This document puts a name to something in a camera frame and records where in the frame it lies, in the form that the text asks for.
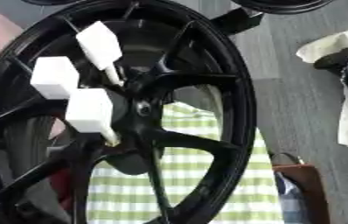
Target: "plaid tablecloth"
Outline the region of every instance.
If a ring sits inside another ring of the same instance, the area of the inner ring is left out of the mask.
[[[162,123],[167,130],[219,139],[219,125],[214,114],[182,102],[165,106]],[[161,166],[173,206],[195,188],[211,162],[212,156],[201,150],[165,149]],[[147,174],[129,176],[107,163],[100,163],[94,169],[88,191],[89,224],[140,224],[159,215]],[[211,223],[283,223],[274,173],[259,131],[245,174]]]

